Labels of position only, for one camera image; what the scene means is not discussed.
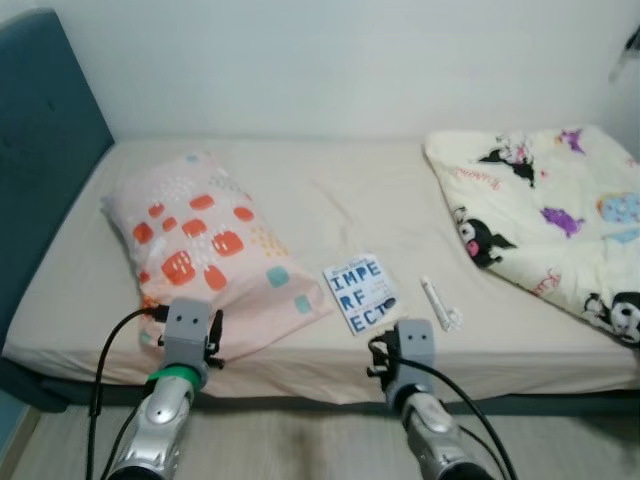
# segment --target bed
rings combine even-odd
[[[51,11],[0,31],[0,71],[15,72],[13,84],[0,79],[0,159],[3,176],[9,171],[14,183],[0,193],[2,213],[12,218],[20,192],[28,191],[25,198],[34,204],[47,203],[44,213],[32,212],[39,225],[33,245],[23,245],[17,235],[1,240],[3,267],[20,276],[0,311],[6,335],[0,385],[25,401],[50,411],[86,402],[102,339],[139,305],[126,252],[100,210],[100,198],[144,166],[208,149],[251,192],[319,281],[327,266],[372,252],[411,316],[434,319],[419,282],[428,274],[443,300],[465,316],[458,332],[445,333],[434,324],[436,365],[472,397],[497,399],[493,411],[576,412],[593,400],[598,411],[637,411],[640,363],[630,349],[474,266],[419,140],[155,139],[112,145]],[[7,168],[5,158],[24,168]],[[53,164],[60,167],[57,176]],[[38,189],[43,184],[48,190]],[[54,197],[61,199],[49,201]],[[310,228],[300,228],[296,218],[305,218]],[[16,249],[20,254],[7,254]],[[5,276],[3,288],[9,288],[6,283]],[[296,403],[291,399],[379,404],[379,387],[364,374],[371,361],[366,340],[352,336],[336,309],[213,374],[203,402],[215,397],[231,399],[227,404],[243,399],[238,405],[261,399],[276,406]],[[142,351],[135,324],[123,330],[107,362],[105,380],[114,387],[106,400],[128,401],[136,389],[124,386],[144,383],[157,362]],[[455,400],[447,390],[439,393]],[[506,406],[508,398],[516,403]],[[553,407],[558,398],[578,403]],[[523,400],[538,407],[522,411],[517,402]]]

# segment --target upholstered headboard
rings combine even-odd
[[[57,15],[37,10],[0,25],[0,350],[58,227],[112,144]]]

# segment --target small white object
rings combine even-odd
[[[444,307],[438,294],[436,293],[433,283],[428,277],[422,277],[420,279],[422,289],[427,294],[427,298],[431,303],[431,307],[440,322],[440,326],[445,332],[451,330],[460,330],[462,327],[462,314],[456,308],[447,309]]]

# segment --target beige bed sheet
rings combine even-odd
[[[438,182],[416,143],[224,140],[131,141],[109,151],[53,242],[13,320],[2,355],[44,374],[91,380],[103,340],[138,306],[125,251],[100,211],[118,179],[195,149],[210,149],[252,194],[309,271],[375,253],[414,317],[435,316],[419,278],[464,314],[462,329],[434,322],[436,364],[474,398],[637,388],[638,359],[599,332],[486,272],[467,257]],[[136,322],[107,361],[105,380],[143,383],[158,358]],[[299,396],[380,401],[367,337],[333,315],[214,372],[223,397]],[[445,400],[453,399],[440,388]]]

